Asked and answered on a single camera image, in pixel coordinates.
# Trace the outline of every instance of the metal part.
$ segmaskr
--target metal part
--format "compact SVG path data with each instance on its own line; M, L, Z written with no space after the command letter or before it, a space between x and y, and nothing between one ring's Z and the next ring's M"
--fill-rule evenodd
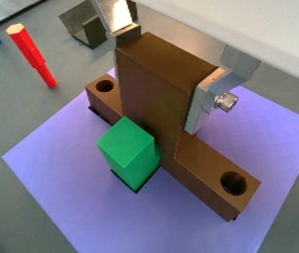
M115 48L117 46L125 44L126 42L131 41L142 34L142 26L135 23L131 23L126 28L117 31L115 33L107 33L107 38L111 44L111 47Z
M138 19L138 7L127 0L133 21ZM106 40L106 30L90 0L83 1L67 12L59 15L71 35L87 46L95 49Z
M239 97L231 92L226 92L215 99L215 109L221 108L226 113L234 108L239 100Z
M261 66L261 61L229 45L222 55L222 63L231 70L218 70L199 83L187 115L185 130L194 134L206 123L214 108L229 112L238 97L229 93L246 83Z
M91 0L113 49L142 34L142 27L134 23L126 0Z
M107 33L114 33L133 23L126 0L91 0Z

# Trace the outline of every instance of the metal clamp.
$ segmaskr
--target metal clamp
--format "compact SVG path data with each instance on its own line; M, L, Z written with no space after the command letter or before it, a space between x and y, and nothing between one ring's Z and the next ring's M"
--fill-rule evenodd
M218 68L195 89L185 126L190 134L194 134L203 126L214 108L221 108L225 112L234 108L239 98L230 93L230 90L252 79L261 66L258 59L229 45L221 62L230 70Z

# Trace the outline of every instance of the brown wooden block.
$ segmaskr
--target brown wooden block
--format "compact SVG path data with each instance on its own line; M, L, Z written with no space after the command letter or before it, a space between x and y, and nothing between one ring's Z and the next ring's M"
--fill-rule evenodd
M123 116L118 80L106 74L86 86L86 92L91 109L110 125L114 125Z
M121 94L119 89L113 96L97 92L97 84L111 78L101 77L87 88L93 108L106 119L127 116L154 136L162 167L231 220L246 208L260 181L183 130L195 87L218 67L150 33L119 46L115 54Z

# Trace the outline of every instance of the metal bracket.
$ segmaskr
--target metal bracket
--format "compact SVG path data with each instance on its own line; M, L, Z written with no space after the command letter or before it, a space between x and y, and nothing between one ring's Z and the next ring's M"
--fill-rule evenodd
M185 126L190 134L194 134L203 126L214 108L221 108L225 112L234 108L239 98L230 93L230 90L252 79L261 66L258 59L229 45L226 45L221 62L230 70L218 68L195 89Z
M91 3L107 31L113 48L142 34L142 27L133 21L126 0L91 0Z

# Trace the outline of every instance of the white surface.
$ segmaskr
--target white surface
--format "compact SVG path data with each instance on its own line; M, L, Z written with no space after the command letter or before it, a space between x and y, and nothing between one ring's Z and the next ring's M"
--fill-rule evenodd
M137 2L299 78L298 0Z

